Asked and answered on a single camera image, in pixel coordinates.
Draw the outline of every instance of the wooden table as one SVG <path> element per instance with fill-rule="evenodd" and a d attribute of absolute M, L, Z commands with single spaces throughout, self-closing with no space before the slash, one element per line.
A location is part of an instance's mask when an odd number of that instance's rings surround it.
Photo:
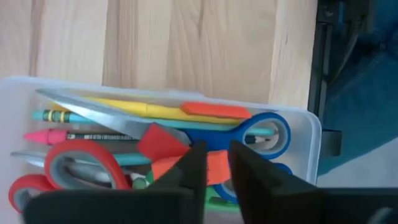
<path fill-rule="evenodd" d="M 317 0 L 0 0 L 0 77 L 306 108 Z"/>

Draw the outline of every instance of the white plastic tray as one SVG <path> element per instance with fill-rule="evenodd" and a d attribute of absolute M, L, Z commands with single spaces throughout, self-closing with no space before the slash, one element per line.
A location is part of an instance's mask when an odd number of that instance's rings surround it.
<path fill-rule="evenodd" d="M 36 131 L 43 128 L 53 128 L 59 124 L 32 121 L 31 113 L 38 108 L 44 108 L 45 102 L 34 92 L 35 89 L 51 88 L 71 88 L 78 91 L 90 91 L 96 95 L 118 95 L 121 98 L 129 98 L 149 103 L 162 104 L 166 106 L 176 106 L 182 101 L 200 100 L 210 103 L 224 103 L 229 105 L 245 106 L 250 111 L 260 113 L 263 111 L 273 111 L 283 116 L 291 128 L 291 143 L 288 150 L 274 159 L 273 162 L 281 162 L 289 166 L 294 175 L 315 184 L 317 177 L 318 158 L 320 151 L 321 126 L 318 118 L 303 109 L 290 108 L 283 106 L 262 105 L 255 103 L 244 103 L 239 101 L 221 100 L 206 98 L 199 93 L 189 93 L 181 91 L 149 91 L 110 88 L 104 86 L 82 85 L 70 82 L 60 82 L 55 80 L 46 80 L 41 78 L 12 77 L 0 81 L 0 142 L 2 144 L 1 153 L 1 177 L 0 183 L 1 201 L 0 216 L 7 223 L 19 223 L 19 215 L 10 206 L 7 193 L 10 185 L 20 176 L 37 172 L 25 162 L 11 158 L 10 152 L 24 149 L 43 149 L 38 144 L 24 141 L 22 136 L 25 133 Z M 228 214 L 208 214 L 212 217 L 212 223 L 220 222 L 225 217 L 228 223 L 241 222 L 241 220 L 232 218 Z"/>

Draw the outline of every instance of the red scissor handle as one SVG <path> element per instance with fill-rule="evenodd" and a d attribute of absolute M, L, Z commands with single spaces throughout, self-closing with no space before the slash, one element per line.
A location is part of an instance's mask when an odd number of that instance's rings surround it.
<path fill-rule="evenodd" d="M 28 174 L 18 178 L 12 183 L 8 191 L 8 200 L 12 207 L 19 213 L 28 203 L 26 199 L 30 199 L 29 189 L 35 189 L 40 192 L 55 190 L 55 188 L 47 180 L 47 177 L 42 174 Z"/>
<path fill-rule="evenodd" d="M 131 189 L 113 155 L 100 144 L 83 139 L 72 139 L 58 143 L 47 154 L 44 162 L 45 175 L 56 189 L 70 189 L 71 187 L 67 185 L 67 180 L 78 183 L 77 180 L 74 180 L 64 170 L 57 170 L 57 168 L 62 166 L 60 164 L 62 158 L 68 157 L 69 154 L 73 153 L 89 155 L 96 159 L 110 174 L 110 178 L 113 181 L 113 188 Z M 82 186 L 82 183 L 79 183 L 79 185 L 75 184 L 75 186 L 72 186 L 72 189 L 90 189 L 90 187 L 88 185 Z"/>

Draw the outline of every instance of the red foam piece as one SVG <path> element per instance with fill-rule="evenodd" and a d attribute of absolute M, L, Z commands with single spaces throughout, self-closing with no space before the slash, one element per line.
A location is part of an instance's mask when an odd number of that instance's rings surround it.
<path fill-rule="evenodd" d="M 138 151 L 156 162 L 161 159 L 182 156 L 189 146 L 184 145 L 157 124 L 151 124 L 137 144 Z"/>

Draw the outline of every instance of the green object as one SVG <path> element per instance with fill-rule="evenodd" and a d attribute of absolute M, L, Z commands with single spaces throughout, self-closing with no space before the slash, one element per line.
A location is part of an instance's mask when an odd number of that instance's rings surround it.
<path fill-rule="evenodd" d="M 149 184 L 154 182 L 154 174 L 149 171 L 146 175 L 146 180 Z M 217 210 L 223 212 L 239 212 L 239 205 L 231 203 L 221 198 L 214 190 L 213 186 L 208 186 L 206 189 L 205 208 L 207 210 Z"/>
<path fill-rule="evenodd" d="M 144 178 L 137 178 L 132 182 L 133 189 L 145 189 L 147 187 L 147 181 Z"/>

